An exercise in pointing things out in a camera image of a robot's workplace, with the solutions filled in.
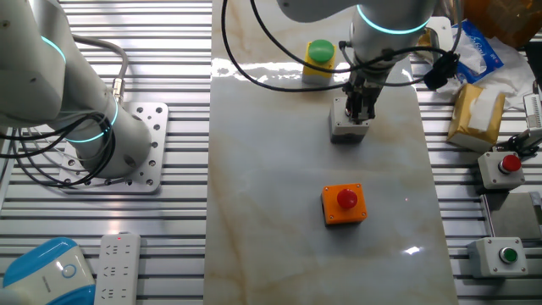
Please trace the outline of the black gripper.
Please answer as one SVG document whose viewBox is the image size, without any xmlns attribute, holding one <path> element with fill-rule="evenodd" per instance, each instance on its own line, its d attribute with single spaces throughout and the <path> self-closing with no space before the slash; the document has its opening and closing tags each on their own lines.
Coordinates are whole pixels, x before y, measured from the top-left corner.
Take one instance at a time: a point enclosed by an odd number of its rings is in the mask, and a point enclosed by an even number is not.
<svg viewBox="0 0 542 305">
<path fill-rule="evenodd" d="M 350 73 L 343 88 L 346 94 L 346 115 L 350 121 L 361 124 L 375 117 L 374 104 L 382 92 L 383 86 L 368 79 L 361 71 Z"/>
</svg>

